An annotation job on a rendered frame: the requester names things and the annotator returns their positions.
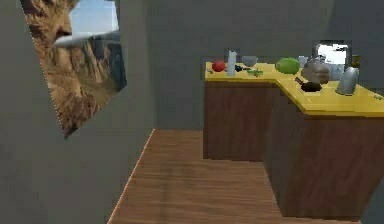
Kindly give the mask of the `framed landscape wall picture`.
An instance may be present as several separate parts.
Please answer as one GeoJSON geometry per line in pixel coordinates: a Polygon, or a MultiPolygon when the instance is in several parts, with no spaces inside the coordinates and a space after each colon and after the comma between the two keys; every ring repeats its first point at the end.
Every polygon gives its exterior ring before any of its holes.
{"type": "Polygon", "coordinates": [[[127,85],[116,0],[20,0],[65,137],[127,85]]]}

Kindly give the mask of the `white window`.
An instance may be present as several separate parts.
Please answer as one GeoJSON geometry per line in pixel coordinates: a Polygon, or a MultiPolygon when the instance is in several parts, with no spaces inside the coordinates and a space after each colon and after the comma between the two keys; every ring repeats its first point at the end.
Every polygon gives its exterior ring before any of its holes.
{"type": "Polygon", "coordinates": [[[321,63],[348,65],[351,44],[344,40],[318,40],[312,45],[312,57],[321,63]]]}

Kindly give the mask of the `brown counter with yellow top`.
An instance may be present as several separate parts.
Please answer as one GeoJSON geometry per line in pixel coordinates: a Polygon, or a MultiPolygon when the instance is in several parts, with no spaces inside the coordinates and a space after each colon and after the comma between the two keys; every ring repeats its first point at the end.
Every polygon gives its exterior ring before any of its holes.
{"type": "Polygon", "coordinates": [[[255,67],[205,64],[204,158],[263,163],[284,216],[360,219],[384,178],[384,96],[334,81],[305,92],[300,76],[255,67]]]}

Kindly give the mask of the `green round lettuce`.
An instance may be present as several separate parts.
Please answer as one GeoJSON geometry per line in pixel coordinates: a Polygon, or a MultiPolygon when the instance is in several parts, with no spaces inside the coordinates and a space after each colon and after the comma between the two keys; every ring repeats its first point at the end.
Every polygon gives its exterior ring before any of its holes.
{"type": "Polygon", "coordinates": [[[275,63],[275,69],[283,74],[295,75],[300,69],[300,63],[295,58],[282,58],[275,63]]]}

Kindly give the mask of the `grey bowl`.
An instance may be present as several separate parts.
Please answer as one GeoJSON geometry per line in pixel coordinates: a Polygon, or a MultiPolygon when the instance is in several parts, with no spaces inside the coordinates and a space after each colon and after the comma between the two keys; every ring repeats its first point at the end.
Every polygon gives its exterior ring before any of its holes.
{"type": "Polygon", "coordinates": [[[243,56],[242,57],[242,63],[246,66],[246,67],[253,67],[258,61],[258,57],[257,56],[243,56]]]}

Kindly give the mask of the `white tall bottle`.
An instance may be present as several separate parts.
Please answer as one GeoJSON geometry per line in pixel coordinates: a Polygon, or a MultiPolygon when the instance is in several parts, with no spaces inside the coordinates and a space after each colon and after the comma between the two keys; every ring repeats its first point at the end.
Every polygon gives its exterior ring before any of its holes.
{"type": "Polygon", "coordinates": [[[230,50],[228,53],[228,61],[227,61],[227,75],[228,76],[234,76],[235,75],[236,57],[237,57],[237,52],[234,50],[230,50]]]}

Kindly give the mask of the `silver toaster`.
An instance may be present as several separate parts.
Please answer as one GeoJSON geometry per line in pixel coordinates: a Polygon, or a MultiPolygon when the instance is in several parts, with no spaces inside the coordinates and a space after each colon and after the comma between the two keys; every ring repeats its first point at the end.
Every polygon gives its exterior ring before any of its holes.
{"type": "Polygon", "coordinates": [[[356,89],[358,76],[358,68],[348,67],[341,76],[335,92],[341,95],[353,95],[356,89]]]}

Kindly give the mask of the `black frying pan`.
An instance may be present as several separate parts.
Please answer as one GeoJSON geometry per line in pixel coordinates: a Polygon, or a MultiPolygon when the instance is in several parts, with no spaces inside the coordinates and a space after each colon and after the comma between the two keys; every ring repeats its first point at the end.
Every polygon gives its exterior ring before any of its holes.
{"type": "Polygon", "coordinates": [[[322,89],[322,86],[318,83],[304,82],[300,78],[296,77],[295,81],[301,86],[304,92],[317,92],[322,89]]]}

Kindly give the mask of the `silver kettle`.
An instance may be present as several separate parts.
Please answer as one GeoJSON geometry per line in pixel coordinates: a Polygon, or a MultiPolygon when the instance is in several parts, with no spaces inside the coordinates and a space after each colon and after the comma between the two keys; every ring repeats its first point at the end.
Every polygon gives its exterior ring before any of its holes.
{"type": "Polygon", "coordinates": [[[344,64],[330,64],[330,80],[338,81],[344,73],[344,64]]]}

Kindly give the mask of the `brown bread loaf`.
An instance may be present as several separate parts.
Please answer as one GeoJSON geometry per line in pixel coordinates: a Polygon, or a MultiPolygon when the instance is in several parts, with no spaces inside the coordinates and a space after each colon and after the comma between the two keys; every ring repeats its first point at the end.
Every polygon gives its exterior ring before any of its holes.
{"type": "Polygon", "coordinates": [[[321,61],[311,60],[304,65],[301,76],[309,82],[327,84],[330,80],[330,68],[321,61]]]}

